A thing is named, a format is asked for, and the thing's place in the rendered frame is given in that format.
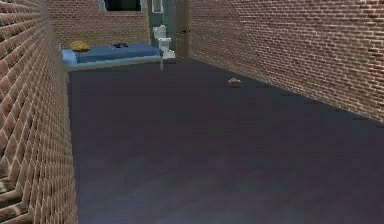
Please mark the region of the white toilet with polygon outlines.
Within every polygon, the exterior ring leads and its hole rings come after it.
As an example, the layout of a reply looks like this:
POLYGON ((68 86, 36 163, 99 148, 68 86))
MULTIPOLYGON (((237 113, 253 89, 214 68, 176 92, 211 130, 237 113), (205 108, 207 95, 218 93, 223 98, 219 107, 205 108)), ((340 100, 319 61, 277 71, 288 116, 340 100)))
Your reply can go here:
POLYGON ((170 49, 171 38, 167 36, 167 27, 160 25, 153 28, 154 38, 158 42, 158 48, 160 49, 160 55, 163 59, 174 59, 175 52, 170 49))

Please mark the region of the yellow pillow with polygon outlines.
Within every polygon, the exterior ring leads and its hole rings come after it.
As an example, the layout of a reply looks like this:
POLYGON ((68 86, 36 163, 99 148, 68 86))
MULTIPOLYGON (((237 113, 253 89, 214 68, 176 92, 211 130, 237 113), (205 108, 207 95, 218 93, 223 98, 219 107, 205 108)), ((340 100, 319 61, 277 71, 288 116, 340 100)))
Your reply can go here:
POLYGON ((90 45, 84 41, 73 41, 70 43, 70 49, 75 52, 86 52, 90 50, 90 45))

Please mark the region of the dark window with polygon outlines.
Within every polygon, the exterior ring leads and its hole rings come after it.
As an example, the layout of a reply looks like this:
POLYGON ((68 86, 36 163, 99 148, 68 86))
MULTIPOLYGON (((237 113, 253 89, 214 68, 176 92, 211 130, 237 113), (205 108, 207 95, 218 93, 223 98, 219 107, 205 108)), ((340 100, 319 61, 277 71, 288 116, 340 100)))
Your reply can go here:
POLYGON ((141 11, 142 0, 98 0, 100 10, 104 11, 141 11))

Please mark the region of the olive room door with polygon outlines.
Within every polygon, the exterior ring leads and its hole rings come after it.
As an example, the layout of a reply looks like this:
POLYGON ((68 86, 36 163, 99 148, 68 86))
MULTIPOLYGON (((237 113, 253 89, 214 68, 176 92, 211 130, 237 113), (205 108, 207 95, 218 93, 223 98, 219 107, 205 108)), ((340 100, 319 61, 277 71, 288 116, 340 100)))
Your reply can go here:
POLYGON ((189 0, 175 0, 175 53, 177 58, 188 56, 189 31, 189 0))

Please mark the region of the blue bed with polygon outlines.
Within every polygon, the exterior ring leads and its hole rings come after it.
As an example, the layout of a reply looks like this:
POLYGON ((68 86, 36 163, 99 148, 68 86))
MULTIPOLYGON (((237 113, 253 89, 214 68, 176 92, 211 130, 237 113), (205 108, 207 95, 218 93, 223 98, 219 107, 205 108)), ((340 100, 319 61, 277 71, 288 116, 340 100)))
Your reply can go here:
POLYGON ((160 62, 163 69, 163 51, 146 43, 132 43, 118 48, 116 45, 91 46, 87 52, 62 50, 64 65, 68 71, 106 68, 147 62, 160 62))

